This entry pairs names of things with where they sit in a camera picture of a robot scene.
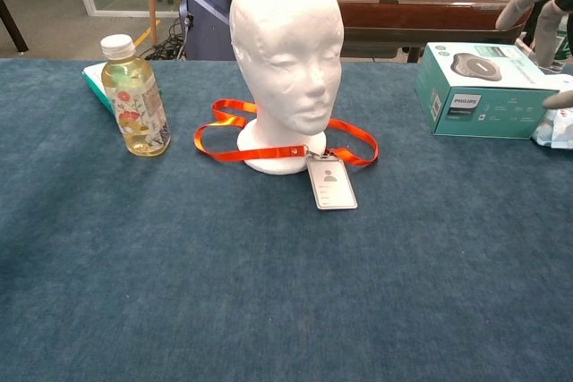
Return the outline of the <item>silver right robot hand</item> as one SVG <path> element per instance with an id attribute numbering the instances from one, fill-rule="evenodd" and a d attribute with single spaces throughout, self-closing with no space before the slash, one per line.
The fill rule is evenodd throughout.
<path id="1" fill-rule="evenodd" d="M 543 2 L 535 33 L 535 57 L 539 66 L 548 68 L 557 51 L 557 31 L 561 19 L 568 16 L 568 38 L 572 42 L 572 0 L 509 0 L 497 18 L 495 29 L 508 30 L 535 3 Z"/>

